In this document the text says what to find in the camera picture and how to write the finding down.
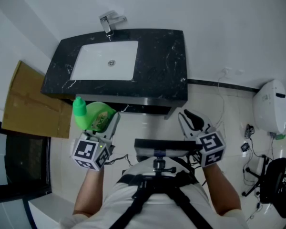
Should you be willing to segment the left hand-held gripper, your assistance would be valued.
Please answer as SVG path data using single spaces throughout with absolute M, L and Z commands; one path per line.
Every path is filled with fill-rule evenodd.
M 120 114 L 116 112 L 110 119 L 101 137 L 93 132 L 82 132 L 72 150 L 72 159 L 80 166 L 89 170 L 101 170 L 112 155 L 114 146 L 112 138 L 120 121 Z

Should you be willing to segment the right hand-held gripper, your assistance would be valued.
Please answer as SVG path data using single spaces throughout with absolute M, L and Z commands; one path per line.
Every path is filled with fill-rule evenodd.
M 208 116 L 184 109 L 184 114 L 178 113 L 178 121 L 185 138 L 202 146 L 202 149 L 197 149 L 192 154 L 201 167 L 215 164 L 223 158 L 226 144 L 222 134 L 216 131 Z

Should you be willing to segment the green plastic bottle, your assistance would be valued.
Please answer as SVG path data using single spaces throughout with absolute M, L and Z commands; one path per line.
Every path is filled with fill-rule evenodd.
M 116 110 L 103 102 L 86 104 L 81 97 L 76 97 L 73 104 L 75 122 L 81 130 L 103 132 L 106 130 Z

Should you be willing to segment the person's right forearm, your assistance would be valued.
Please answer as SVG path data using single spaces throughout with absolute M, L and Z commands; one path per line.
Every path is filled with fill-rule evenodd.
M 237 191 L 222 173 L 217 164 L 203 167 L 210 198 L 217 214 L 223 216 L 231 210 L 241 210 Z

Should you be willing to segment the person's left forearm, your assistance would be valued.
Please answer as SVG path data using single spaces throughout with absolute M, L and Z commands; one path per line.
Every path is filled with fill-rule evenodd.
M 104 168 L 100 171 L 88 170 L 79 190 L 74 205 L 73 214 L 83 214 L 91 217 L 102 206 Z

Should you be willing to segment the black chest-mounted monitor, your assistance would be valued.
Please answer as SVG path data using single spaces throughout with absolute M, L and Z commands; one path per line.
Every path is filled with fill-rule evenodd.
M 146 157 L 183 157 L 203 149 L 195 141 L 135 139 L 134 149 L 137 156 Z

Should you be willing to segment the white rectangular sink basin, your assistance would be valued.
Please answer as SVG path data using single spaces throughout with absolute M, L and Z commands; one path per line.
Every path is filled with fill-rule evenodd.
M 84 45 L 70 79 L 129 81 L 133 78 L 137 49 L 138 41 Z

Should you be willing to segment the black chest harness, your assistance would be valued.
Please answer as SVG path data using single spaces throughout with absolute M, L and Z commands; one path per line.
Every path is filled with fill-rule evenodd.
M 195 169 L 191 164 L 182 161 L 180 158 L 172 157 L 189 171 L 176 172 L 176 167 L 165 168 L 165 160 L 157 157 L 153 161 L 155 175 L 123 175 L 118 183 L 124 183 L 129 186 L 137 186 L 137 191 L 132 195 L 133 202 L 127 210 L 113 223 L 110 229 L 125 229 L 133 217 L 141 213 L 143 205 L 153 194 L 166 194 L 171 200 L 179 206 L 188 216 L 197 229 L 213 229 L 203 216 L 190 203 L 190 199 L 181 191 L 181 187 L 189 184 L 197 184 L 195 178 Z

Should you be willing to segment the black marble vanity table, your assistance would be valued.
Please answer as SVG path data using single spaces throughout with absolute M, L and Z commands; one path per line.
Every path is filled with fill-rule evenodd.
M 130 80 L 71 79 L 82 46 L 130 41 L 138 42 Z M 104 102 L 120 112 L 168 119 L 188 100 L 184 34 L 178 30 L 125 29 L 116 30 L 111 37 L 101 31 L 63 39 L 48 67 L 41 93 L 69 104 L 79 96 L 86 103 Z

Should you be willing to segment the white toilet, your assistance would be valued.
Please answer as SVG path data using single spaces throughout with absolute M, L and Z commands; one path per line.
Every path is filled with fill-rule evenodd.
M 286 128 L 286 91 L 279 80 L 263 85 L 253 97 L 253 113 L 257 128 L 283 133 Z

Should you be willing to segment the brown cardboard sheet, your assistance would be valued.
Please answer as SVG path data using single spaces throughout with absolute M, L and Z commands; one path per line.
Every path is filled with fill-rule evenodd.
M 69 138 L 71 105 L 41 93 L 44 76 L 19 61 L 12 76 L 1 128 L 30 135 Z

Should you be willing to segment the person's white shirt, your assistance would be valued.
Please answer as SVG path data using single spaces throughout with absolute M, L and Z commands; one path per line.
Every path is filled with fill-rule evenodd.
M 166 168 L 176 167 L 177 173 L 187 169 L 165 157 Z M 151 175 L 153 159 L 146 157 L 138 164 L 125 171 L 123 175 Z M 190 203 L 203 216 L 213 229 L 249 229 L 241 210 L 235 209 L 223 216 L 217 214 L 213 207 L 209 189 L 202 185 L 189 184 L 181 191 L 190 199 Z M 59 229 L 110 229 L 118 218 L 132 204 L 132 195 L 137 186 L 116 183 L 106 197 L 103 196 L 101 209 L 91 217 L 72 214 L 60 220 Z M 166 194 L 153 194 L 144 203 L 141 213 L 135 215 L 125 229 L 197 229 L 182 209 Z

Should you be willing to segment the black framed glass door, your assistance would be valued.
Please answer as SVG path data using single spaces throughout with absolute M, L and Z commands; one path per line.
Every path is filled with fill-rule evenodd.
M 0 134 L 7 138 L 3 156 L 7 184 L 0 184 L 0 202 L 51 193 L 51 138 L 6 130 L 1 126 L 2 122 Z

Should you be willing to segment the black office chair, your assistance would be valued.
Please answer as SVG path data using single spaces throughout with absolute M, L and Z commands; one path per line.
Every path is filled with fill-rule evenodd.
M 258 175 L 246 168 L 247 172 L 257 178 L 257 182 L 247 192 L 242 192 L 247 197 L 256 188 L 259 188 L 259 200 L 262 204 L 272 204 L 279 215 L 286 219 L 286 158 L 278 158 L 270 161 L 266 155 L 263 158 L 262 171 Z

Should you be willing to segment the white rectangular bathtub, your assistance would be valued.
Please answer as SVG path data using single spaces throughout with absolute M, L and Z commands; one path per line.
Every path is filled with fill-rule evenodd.
M 64 198 L 49 193 L 28 201 L 37 229 L 54 229 L 60 219 L 72 214 L 74 204 Z

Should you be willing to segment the chrome faucet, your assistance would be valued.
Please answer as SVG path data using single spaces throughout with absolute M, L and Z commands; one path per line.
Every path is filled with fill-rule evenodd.
M 127 20 L 127 18 L 124 15 L 113 17 L 113 15 L 116 14 L 117 14 L 116 11 L 111 10 L 99 16 L 100 23 L 107 37 L 111 37 L 114 35 L 114 31 L 111 28 L 111 25 L 115 25 Z

